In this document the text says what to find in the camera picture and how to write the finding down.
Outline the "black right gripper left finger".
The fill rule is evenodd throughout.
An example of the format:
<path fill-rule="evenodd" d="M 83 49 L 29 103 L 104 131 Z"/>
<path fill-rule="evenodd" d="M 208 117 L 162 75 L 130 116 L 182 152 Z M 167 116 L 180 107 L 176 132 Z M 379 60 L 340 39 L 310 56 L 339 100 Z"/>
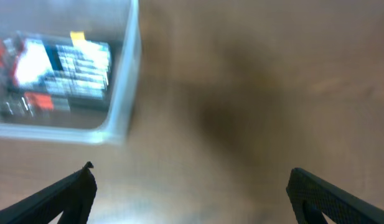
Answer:
<path fill-rule="evenodd" d="M 92 168 L 88 161 L 73 174 L 0 210 L 0 223 L 49 223 L 60 216 L 59 223 L 85 224 L 97 192 Z"/>

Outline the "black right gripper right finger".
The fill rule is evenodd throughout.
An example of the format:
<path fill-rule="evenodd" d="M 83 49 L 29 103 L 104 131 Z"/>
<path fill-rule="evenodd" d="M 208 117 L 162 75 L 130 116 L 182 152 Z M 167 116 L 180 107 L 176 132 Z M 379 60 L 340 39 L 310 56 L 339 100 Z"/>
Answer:
<path fill-rule="evenodd" d="M 302 223 L 384 223 L 381 210 L 302 169 L 291 171 L 286 192 Z"/>

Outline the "claw hammer orange black handle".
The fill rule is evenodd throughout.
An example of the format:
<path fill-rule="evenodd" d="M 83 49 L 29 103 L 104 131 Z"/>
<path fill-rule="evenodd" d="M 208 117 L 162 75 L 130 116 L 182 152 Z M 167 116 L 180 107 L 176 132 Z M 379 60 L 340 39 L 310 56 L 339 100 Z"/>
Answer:
<path fill-rule="evenodd" d="M 0 96 L 0 114 L 6 116 L 35 116 L 37 113 L 108 111 L 106 100 L 54 96 L 37 92 L 9 93 Z"/>

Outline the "blue precision screwdriver set case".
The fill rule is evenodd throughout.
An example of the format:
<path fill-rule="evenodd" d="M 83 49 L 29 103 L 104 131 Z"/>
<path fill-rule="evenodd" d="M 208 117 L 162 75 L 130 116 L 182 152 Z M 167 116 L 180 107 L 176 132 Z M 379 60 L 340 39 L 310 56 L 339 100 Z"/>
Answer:
<path fill-rule="evenodd" d="M 106 97 L 111 70 L 107 43 L 27 38 L 23 44 L 14 70 L 19 88 L 94 100 Z"/>

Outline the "black yellow screwdriver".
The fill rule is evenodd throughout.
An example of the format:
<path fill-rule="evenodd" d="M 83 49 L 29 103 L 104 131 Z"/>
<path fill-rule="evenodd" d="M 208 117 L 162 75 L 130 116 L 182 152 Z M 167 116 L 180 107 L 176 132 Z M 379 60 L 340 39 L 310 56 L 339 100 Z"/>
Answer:
<path fill-rule="evenodd" d="M 71 38 L 72 42 L 86 41 L 85 33 L 82 31 L 71 31 L 70 32 L 70 38 Z"/>

